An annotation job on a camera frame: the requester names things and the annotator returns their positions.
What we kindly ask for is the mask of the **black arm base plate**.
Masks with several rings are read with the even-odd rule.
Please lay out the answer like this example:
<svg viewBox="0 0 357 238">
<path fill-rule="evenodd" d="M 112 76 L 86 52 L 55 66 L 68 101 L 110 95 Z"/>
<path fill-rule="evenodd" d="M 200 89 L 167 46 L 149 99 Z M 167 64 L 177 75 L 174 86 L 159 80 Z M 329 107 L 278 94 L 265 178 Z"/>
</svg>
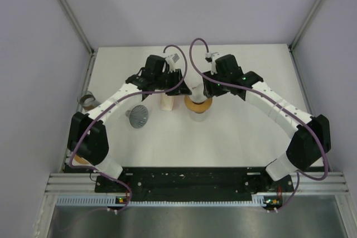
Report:
<svg viewBox="0 0 357 238">
<path fill-rule="evenodd" d="M 268 178 L 262 167 L 125 167 L 123 184 L 99 176 L 96 193 L 124 193 L 132 202 L 250 201 L 256 193 L 293 192 L 287 175 Z"/>
</svg>

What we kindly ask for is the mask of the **wooden dripper ring stand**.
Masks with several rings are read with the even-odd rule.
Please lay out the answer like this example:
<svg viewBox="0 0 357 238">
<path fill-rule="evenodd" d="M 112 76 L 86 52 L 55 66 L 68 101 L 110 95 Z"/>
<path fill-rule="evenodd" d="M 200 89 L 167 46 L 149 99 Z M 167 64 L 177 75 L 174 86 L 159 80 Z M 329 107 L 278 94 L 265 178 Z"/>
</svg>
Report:
<svg viewBox="0 0 357 238">
<path fill-rule="evenodd" d="M 188 110 L 190 110 L 196 114 L 203 114 L 207 110 L 210 109 L 210 107 L 213 103 L 213 99 L 209 98 L 209 99 L 206 99 L 205 101 L 203 101 L 202 103 L 195 103 L 189 98 L 189 96 L 185 96 L 184 102 L 185 102 L 185 105 L 188 108 Z"/>
</svg>

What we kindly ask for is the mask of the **grey glass carafe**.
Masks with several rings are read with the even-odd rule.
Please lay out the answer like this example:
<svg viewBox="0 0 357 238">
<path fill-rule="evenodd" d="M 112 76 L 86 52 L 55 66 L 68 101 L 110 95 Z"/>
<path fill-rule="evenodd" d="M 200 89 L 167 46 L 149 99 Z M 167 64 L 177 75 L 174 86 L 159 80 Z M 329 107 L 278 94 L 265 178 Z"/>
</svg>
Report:
<svg viewBox="0 0 357 238">
<path fill-rule="evenodd" d="M 92 110 L 100 105 L 91 91 L 82 91 L 77 97 L 78 104 L 86 111 Z"/>
</svg>

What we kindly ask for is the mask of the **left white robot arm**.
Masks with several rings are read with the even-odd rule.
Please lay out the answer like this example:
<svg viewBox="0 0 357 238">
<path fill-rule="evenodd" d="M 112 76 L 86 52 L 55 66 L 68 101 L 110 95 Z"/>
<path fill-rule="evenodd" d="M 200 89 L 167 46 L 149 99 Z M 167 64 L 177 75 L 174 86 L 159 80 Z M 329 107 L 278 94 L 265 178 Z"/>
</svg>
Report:
<svg viewBox="0 0 357 238">
<path fill-rule="evenodd" d="M 107 185 L 114 191 L 123 190 L 127 179 L 121 174 L 122 166 L 109 153 L 109 122 L 120 118 L 149 95 L 190 95 L 191 90 L 184 82 L 187 71 L 175 67 L 178 60 L 178 54 L 149 55 L 140 72 L 130 76 L 111 97 L 71 118 L 67 148 L 73 157 L 79 156 L 87 161 L 89 168 L 106 175 Z"/>
</svg>

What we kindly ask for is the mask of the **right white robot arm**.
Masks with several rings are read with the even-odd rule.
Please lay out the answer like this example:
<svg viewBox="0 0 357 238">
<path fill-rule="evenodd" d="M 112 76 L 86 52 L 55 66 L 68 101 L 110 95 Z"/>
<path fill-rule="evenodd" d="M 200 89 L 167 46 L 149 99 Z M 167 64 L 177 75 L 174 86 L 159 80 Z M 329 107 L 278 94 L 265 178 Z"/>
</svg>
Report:
<svg viewBox="0 0 357 238">
<path fill-rule="evenodd" d="M 290 104 L 272 90 L 263 78 L 253 71 L 243 72 L 234 55 L 208 52 L 205 59 L 211 69 L 203 74 L 204 94 L 208 98 L 231 93 L 258 108 L 280 126 L 290 138 L 286 151 L 265 167 L 261 186 L 275 190 L 281 178 L 299 171 L 304 174 L 322 159 L 324 173 L 314 180 L 327 177 L 327 152 L 331 149 L 330 122 L 324 115 L 313 116 Z"/>
</svg>

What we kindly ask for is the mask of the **orange coffee filter box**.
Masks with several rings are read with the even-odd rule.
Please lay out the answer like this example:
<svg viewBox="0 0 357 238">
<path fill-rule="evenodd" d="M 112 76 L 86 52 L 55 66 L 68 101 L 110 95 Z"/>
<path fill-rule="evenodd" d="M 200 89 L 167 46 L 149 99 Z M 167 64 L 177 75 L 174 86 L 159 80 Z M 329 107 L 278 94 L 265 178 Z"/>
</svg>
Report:
<svg viewBox="0 0 357 238">
<path fill-rule="evenodd" d="M 171 111 L 174 105 L 174 97 L 166 94 L 161 94 L 160 97 L 160 109 L 163 111 Z"/>
</svg>

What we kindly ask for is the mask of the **white paper coffee filter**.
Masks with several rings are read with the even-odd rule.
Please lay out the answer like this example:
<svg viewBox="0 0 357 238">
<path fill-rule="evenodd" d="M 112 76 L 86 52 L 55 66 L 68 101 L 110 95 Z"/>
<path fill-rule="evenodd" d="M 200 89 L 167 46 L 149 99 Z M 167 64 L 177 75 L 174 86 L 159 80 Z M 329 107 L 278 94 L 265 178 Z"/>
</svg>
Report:
<svg viewBox="0 0 357 238">
<path fill-rule="evenodd" d="M 204 95 L 204 84 L 203 82 L 195 82 L 191 85 L 190 99 L 194 103 L 203 103 L 207 97 Z"/>
</svg>

